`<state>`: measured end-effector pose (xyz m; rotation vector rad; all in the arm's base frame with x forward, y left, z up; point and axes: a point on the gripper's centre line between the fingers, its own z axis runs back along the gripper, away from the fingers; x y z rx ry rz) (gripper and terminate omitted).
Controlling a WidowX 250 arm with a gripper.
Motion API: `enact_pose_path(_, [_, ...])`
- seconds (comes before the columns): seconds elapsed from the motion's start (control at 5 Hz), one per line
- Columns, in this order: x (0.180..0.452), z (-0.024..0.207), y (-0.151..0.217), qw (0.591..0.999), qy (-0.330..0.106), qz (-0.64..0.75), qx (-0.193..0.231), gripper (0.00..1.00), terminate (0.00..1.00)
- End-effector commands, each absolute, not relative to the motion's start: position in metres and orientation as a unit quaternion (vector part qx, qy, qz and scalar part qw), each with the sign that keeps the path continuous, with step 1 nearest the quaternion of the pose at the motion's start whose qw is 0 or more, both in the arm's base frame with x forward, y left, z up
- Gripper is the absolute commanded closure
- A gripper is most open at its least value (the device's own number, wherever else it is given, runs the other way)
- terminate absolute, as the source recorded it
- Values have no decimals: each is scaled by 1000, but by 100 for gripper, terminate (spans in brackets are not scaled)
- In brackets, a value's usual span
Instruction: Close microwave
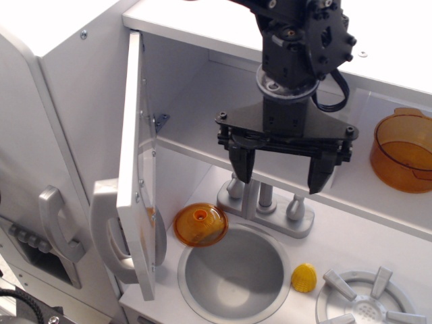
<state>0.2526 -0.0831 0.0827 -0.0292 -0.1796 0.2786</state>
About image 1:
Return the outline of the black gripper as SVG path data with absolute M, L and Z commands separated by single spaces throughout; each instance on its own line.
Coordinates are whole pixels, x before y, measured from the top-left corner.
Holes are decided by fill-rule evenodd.
M 237 178 L 249 184 L 255 151 L 312 157 L 309 194 L 322 191 L 338 163 L 349 162 L 358 129 L 319 110 L 312 100 L 281 104 L 264 99 L 215 116 L 219 144 Z

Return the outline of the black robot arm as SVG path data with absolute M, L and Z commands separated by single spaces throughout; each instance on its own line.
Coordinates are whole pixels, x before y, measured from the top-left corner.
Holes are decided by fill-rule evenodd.
M 333 114 L 350 89 L 339 72 L 356 39 L 339 1 L 244 1 L 256 18 L 263 49 L 256 72 L 261 102 L 220 112 L 218 142 L 236 177 L 252 179 L 258 150 L 310 158 L 308 188 L 322 191 L 334 168 L 348 162 L 358 129 Z

